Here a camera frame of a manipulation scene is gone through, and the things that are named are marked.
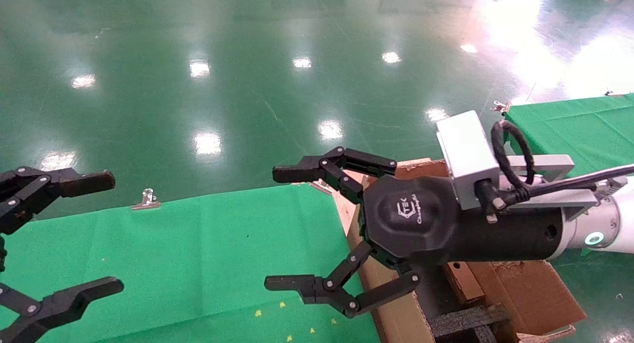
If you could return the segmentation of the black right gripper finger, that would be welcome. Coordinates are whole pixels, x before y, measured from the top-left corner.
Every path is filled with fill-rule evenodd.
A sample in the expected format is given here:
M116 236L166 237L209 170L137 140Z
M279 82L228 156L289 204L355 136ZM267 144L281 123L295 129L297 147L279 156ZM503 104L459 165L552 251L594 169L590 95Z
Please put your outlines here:
M351 295L344 285L372 253L373 248L362 241L326 278L315 275L267 276L264 287L269 291L296 291L304 304L327 304L347 318L354 318L412 293L420 284L421 274L410 270L386 284Z
M353 204L363 203L363 187L344 170L379 178L395 175L395 160L355 149L335 147L325 155L303 156L296 165L275 166L272 179L277 183L315 182L322 179Z

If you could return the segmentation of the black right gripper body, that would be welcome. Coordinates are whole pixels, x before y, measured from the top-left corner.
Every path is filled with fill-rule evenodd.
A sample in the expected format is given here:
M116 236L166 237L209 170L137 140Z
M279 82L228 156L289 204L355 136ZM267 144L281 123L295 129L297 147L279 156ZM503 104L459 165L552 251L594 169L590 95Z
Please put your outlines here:
M385 264L545 260L563 233L559 208L498 215L462 210L447 177L386 175L363 192L363 239Z

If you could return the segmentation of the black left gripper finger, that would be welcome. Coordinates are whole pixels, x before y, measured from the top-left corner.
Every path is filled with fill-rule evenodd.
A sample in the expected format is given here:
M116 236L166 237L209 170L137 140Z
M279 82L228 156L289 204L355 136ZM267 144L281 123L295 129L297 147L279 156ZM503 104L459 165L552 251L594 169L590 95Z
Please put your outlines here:
M57 198L109 191L116 185L110 171L80 174L73 168L41 171L20 167L0 175L0 231L10 235Z
M102 278L62 289L40 301L5 284L0 285L0 304L18 318L0 332L3 343L36 343L50 330L78 321L91 302L124 290L117 278Z

